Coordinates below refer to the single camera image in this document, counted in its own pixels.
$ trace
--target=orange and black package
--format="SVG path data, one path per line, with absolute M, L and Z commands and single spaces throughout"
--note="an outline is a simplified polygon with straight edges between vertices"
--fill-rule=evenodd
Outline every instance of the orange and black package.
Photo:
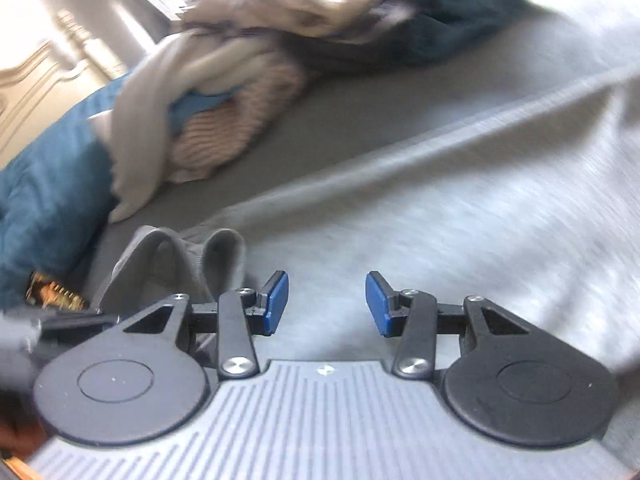
M 31 275 L 26 300 L 27 303 L 42 308 L 72 311 L 87 308 L 86 301 L 80 296 L 66 289 L 56 280 L 37 271 Z

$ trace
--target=blue blanket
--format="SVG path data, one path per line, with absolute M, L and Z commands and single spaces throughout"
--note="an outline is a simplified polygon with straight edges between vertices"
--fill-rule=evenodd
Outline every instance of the blue blanket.
M 0 171 L 0 308 L 24 303 L 34 270 L 63 280 L 116 205 L 111 159 L 87 118 L 113 108 L 125 79 L 75 105 Z M 169 111 L 172 131 L 227 98 L 183 96 Z

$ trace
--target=gray ribbed plate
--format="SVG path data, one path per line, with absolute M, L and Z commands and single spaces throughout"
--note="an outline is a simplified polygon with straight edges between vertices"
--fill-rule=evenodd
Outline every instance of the gray ribbed plate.
M 523 450 L 468 428 L 427 383 L 379 362 L 271 362 L 223 383 L 199 416 L 117 449 L 52 439 L 32 460 L 45 480 L 622 480 L 596 441 Z

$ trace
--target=cream wooden headboard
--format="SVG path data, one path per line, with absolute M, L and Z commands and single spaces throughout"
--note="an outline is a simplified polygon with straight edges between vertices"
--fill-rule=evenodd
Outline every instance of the cream wooden headboard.
M 127 70 L 71 13 L 61 10 L 54 20 L 59 38 L 0 70 L 0 168 L 74 104 Z

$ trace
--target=gray bed sheet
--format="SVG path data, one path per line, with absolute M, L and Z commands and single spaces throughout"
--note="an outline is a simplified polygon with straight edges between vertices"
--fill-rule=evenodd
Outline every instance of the gray bed sheet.
M 212 179 L 109 226 L 85 295 L 143 224 L 233 227 L 250 284 L 290 273 L 262 361 L 389 358 L 371 269 L 441 301 L 482 294 L 620 375 L 605 443 L 640 467 L 640 0 L 531 1 L 445 62 L 319 82 Z

